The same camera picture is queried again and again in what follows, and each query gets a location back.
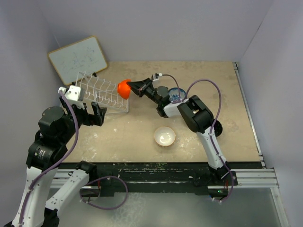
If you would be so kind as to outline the orange plastic bowl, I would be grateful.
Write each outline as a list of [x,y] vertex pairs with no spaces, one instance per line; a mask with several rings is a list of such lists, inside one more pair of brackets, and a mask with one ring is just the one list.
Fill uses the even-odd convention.
[[131,92],[130,86],[127,84],[128,82],[131,82],[130,79],[125,79],[117,86],[117,92],[118,94],[124,99],[128,100]]

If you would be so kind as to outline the white wire dish rack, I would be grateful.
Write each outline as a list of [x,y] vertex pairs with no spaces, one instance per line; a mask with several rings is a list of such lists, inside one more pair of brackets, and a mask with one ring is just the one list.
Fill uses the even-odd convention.
[[129,112],[129,101],[118,93],[118,84],[99,78],[96,73],[79,72],[75,85],[84,91],[87,104],[96,102],[100,107],[107,108],[107,114]]

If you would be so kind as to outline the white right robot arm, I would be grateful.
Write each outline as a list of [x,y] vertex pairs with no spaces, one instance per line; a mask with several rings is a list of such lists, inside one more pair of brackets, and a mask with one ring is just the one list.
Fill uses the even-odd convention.
[[187,127],[196,133],[202,143],[211,172],[210,178],[214,184],[223,184],[227,180],[227,175],[230,175],[231,180],[234,180],[228,162],[216,139],[216,136],[223,131],[221,124],[217,121],[222,103],[220,91],[218,91],[219,107],[216,116],[214,116],[196,95],[173,104],[169,100],[168,88],[164,86],[155,88],[151,79],[127,82],[127,85],[137,96],[147,96],[156,103],[157,112],[161,117],[181,116],[183,118]]

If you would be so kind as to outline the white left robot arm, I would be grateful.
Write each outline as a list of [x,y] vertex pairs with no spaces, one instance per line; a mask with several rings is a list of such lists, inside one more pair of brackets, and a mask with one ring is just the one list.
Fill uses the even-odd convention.
[[79,162],[69,180],[49,197],[49,191],[58,171],[58,167],[43,176],[40,174],[57,163],[68,153],[66,147],[72,136],[79,131],[81,125],[101,126],[107,108],[91,104],[93,114],[86,109],[72,105],[78,121],[74,125],[68,106],[53,106],[44,110],[39,120],[39,131],[35,141],[29,147],[27,156],[27,179],[21,204],[15,218],[6,224],[8,227],[56,227],[59,225],[62,211],[84,185],[96,183],[97,166],[85,161]]

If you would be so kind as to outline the blue patterned ceramic bowl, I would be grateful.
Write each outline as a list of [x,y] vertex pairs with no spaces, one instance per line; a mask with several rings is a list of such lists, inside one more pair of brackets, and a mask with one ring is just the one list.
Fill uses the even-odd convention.
[[185,99],[186,92],[177,87],[173,87],[168,90],[169,99],[172,103],[182,102]]

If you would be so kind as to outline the white ceramic bowl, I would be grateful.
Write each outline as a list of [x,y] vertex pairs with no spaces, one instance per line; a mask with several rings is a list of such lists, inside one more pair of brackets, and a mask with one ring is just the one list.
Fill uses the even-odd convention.
[[169,147],[175,142],[176,134],[172,128],[161,126],[155,130],[154,140],[159,146]]

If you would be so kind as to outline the black glossy bowl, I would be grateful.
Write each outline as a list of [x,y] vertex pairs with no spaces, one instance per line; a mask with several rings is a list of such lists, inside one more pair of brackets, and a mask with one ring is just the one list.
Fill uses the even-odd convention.
[[222,124],[219,121],[216,121],[214,124],[214,134],[216,137],[219,137],[223,132]]

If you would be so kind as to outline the small whiteboard yellow frame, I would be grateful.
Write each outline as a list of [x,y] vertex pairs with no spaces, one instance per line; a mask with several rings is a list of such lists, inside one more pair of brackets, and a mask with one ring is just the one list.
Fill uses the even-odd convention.
[[98,39],[90,36],[48,53],[48,59],[65,85],[78,80],[78,73],[92,74],[107,68]]

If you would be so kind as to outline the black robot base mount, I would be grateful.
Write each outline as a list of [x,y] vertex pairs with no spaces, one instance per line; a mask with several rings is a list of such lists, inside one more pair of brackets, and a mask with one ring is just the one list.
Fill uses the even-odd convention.
[[193,193],[225,197],[231,186],[238,185],[230,168],[211,170],[206,162],[98,162],[93,179],[84,186],[85,195],[111,197],[118,192]]

